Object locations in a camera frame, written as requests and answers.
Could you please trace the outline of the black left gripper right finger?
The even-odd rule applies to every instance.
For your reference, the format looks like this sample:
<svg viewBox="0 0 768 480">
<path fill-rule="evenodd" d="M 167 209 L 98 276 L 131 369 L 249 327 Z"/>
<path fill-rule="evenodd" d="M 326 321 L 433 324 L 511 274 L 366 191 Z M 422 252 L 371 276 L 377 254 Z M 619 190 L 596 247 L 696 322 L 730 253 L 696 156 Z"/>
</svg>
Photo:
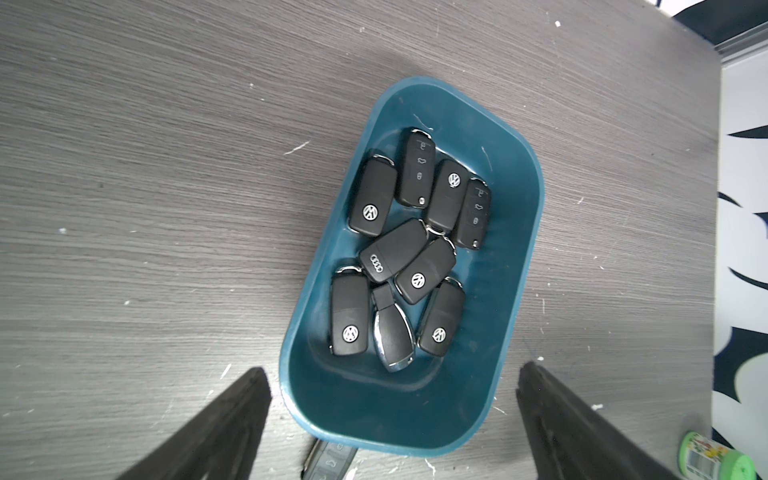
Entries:
<svg viewBox="0 0 768 480">
<path fill-rule="evenodd" d="M 518 406 L 540 479 L 675 479 L 544 367 L 520 369 Z"/>
</svg>

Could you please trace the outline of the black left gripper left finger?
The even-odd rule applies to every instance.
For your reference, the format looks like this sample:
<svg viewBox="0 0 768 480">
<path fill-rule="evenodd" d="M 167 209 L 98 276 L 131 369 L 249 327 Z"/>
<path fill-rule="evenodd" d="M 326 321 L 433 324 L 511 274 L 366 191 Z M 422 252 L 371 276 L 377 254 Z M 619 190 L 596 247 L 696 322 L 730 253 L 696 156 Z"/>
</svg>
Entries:
<svg viewBox="0 0 768 480">
<path fill-rule="evenodd" d="M 261 367 L 239 377 L 122 479 L 248 479 L 272 400 Z"/>
</svg>

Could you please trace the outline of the black Audi car key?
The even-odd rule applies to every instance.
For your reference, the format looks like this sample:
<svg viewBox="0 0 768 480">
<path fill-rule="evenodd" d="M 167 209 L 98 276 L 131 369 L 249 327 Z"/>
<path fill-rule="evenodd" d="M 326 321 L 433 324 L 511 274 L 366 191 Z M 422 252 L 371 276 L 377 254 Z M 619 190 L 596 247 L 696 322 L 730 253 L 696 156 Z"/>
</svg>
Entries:
<svg viewBox="0 0 768 480">
<path fill-rule="evenodd" d="M 363 248 L 358 260 L 372 282 L 384 283 L 405 268 L 427 243 L 423 221 L 410 219 Z"/>
</svg>

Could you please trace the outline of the black VW car key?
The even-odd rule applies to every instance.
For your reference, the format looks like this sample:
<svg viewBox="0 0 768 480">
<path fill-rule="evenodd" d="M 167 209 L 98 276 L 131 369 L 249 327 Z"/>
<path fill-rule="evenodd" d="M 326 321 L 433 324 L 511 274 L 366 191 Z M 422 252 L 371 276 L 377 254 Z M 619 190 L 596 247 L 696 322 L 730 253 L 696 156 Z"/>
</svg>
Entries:
<svg viewBox="0 0 768 480">
<path fill-rule="evenodd" d="M 448 233 L 454 228 L 470 178 L 470 172 L 459 162 L 450 158 L 440 162 L 424 217 L 433 230 Z"/>
</svg>

